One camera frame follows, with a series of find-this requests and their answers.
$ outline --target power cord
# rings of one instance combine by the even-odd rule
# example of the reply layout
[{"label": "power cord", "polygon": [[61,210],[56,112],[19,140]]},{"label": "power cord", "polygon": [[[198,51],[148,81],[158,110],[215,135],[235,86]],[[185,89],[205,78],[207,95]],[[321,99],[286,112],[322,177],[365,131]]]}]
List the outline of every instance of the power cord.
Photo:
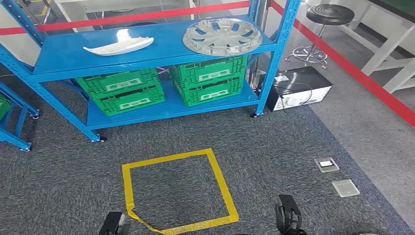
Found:
[{"label": "power cord", "polygon": [[0,77],[15,76],[14,74],[0,75]]},{"label": "power cord", "polygon": [[306,85],[306,86],[308,86],[308,88],[309,88],[309,91],[310,91],[310,95],[308,96],[308,98],[307,98],[307,100],[306,101],[304,101],[301,105],[299,105],[299,106],[302,106],[302,105],[304,105],[304,104],[306,104],[310,99],[311,99],[311,96],[313,95],[313,89],[310,87],[310,85],[308,85],[308,84],[306,84],[306,83],[300,83],[300,82],[293,82],[293,83],[287,83],[287,84],[273,84],[273,86],[276,88],[276,90],[277,90],[277,94],[278,94],[278,96],[281,98],[281,104],[282,104],[282,109],[283,109],[283,111],[284,111],[284,113],[287,113],[287,111],[285,110],[285,106],[284,106],[284,97],[282,96],[283,94],[280,94],[280,92],[278,91],[278,88],[283,88],[283,89],[286,89],[286,90],[289,90],[289,91],[292,91],[292,92],[298,92],[298,91],[306,91],[306,90],[304,90],[304,89],[299,89],[299,90],[292,90],[292,89],[289,89],[289,88],[286,88],[286,87],[281,87],[281,85],[295,85],[295,84],[300,84],[300,85]]}]

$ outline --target yellow tape square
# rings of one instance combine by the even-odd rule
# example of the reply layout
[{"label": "yellow tape square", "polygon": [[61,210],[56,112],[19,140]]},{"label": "yellow tape square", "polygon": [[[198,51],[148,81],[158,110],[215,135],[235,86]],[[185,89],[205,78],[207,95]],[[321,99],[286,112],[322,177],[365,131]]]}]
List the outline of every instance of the yellow tape square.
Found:
[{"label": "yellow tape square", "polygon": [[[133,212],[133,208],[134,208],[133,185],[132,185],[131,174],[130,174],[130,170],[132,168],[141,167],[145,165],[152,165],[152,164],[157,164],[157,163],[163,163],[163,162],[168,162],[172,160],[188,158],[192,156],[200,156],[200,155],[207,155],[207,159],[209,160],[210,166],[212,167],[212,170],[213,170],[213,174],[216,177],[216,181],[218,182],[219,189],[225,201],[225,206],[229,213],[228,216],[206,220],[202,222],[197,222],[193,224],[183,225],[183,226],[179,226],[179,227],[175,227],[171,229],[158,230],[158,229],[151,227],[151,225],[143,221],[140,217],[138,217]],[[122,165],[122,177],[124,179],[125,205],[127,207],[128,215],[138,220],[140,223],[143,223],[145,226],[147,226],[150,230],[154,232],[158,232],[158,233],[165,234],[165,235],[176,235],[176,234],[182,234],[182,233],[187,233],[187,232],[201,230],[201,229],[207,229],[207,228],[220,226],[224,224],[229,224],[229,223],[237,222],[239,220],[239,215],[238,215],[238,212],[236,212],[235,204],[233,203],[231,194],[229,193],[228,186],[226,185],[225,179],[223,178],[223,175],[222,175],[222,171],[219,168],[219,164],[211,148],[187,152],[187,153],[180,153],[180,154],[175,154],[175,155],[170,155],[170,156],[165,156],[165,157],[160,157],[160,158],[153,158],[153,159],[148,159],[148,160],[135,162],[135,163],[124,164]]]}]

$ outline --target gray floor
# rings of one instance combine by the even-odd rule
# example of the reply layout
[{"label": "gray floor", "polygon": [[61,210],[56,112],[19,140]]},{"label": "gray floor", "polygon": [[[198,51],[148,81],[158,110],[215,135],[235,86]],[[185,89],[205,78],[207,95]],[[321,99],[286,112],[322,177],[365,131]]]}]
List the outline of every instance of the gray floor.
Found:
[{"label": "gray floor", "polygon": [[[308,106],[257,119],[246,107],[120,126],[100,130],[109,141],[92,144],[19,81],[5,82],[42,116],[24,129],[32,152],[0,143],[1,234],[96,234],[107,212],[125,211],[122,164],[209,147],[240,220],[190,234],[278,234],[273,206],[280,193],[295,197],[313,235],[414,234]],[[84,105],[75,92],[49,87],[70,108]],[[321,173],[317,157],[333,157],[341,170]],[[157,228],[226,215],[205,156],[131,175],[135,211]],[[331,181],[348,178],[361,195],[338,196]],[[154,234],[128,221],[132,235]]]},{"label": "gray floor", "polygon": [[[272,12],[271,22],[279,15]],[[319,25],[304,22],[318,32]],[[358,67],[373,56],[373,52],[344,34],[336,27],[327,28],[323,39]],[[285,52],[310,42],[293,30]],[[300,62],[282,61],[281,69],[301,67]],[[320,71],[334,87],[322,103],[310,105],[336,139],[344,146],[359,167],[369,176],[410,227],[415,230],[415,130],[391,111],[379,99],[360,86],[338,65],[329,60],[329,68]],[[396,71],[376,72],[371,77],[380,85]],[[396,91],[395,97],[415,109],[415,88]]]}]

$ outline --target black box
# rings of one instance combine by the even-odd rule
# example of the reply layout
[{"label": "black box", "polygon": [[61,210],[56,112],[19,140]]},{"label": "black box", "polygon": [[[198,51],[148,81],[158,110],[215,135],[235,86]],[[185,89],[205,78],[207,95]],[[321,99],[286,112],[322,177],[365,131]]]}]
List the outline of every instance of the black box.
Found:
[{"label": "black box", "polygon": [[320,102],[331,87],[333,84],[311,66],[282,71],[275,76],[267,106],[275,111]]}]

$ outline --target gray carpet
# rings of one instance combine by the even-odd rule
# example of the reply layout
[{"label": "gray carpet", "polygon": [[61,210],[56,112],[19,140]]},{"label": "gray carpet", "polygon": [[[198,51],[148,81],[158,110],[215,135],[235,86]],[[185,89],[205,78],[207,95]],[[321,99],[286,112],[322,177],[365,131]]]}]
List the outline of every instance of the gray carpet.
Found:
[{"label": "gray carpet", "polygon": [[[24,129],[32,152],[0,143],[1,234],[97,234],[107,212],[125,212],[122,164],[209,147],[240,220],[190,234],[278,234],[273,206],[280,193],[294,196],[310,234],[414,234],[307,106],[257,119],[245,107],[103,129],[109,141],[92,144],[19,81],[5,82],[42,115]],[[82,108],[75,92],[49,86]],[[341,170],[321,173],[317,157],[333,157]],[[137,168],[132,177],[136,212],[158,228],[226,214],[204,156]],[[331,181],[347,178],[361,195],[337,195]],[[132,235],[153,234],[129,222]]]}]

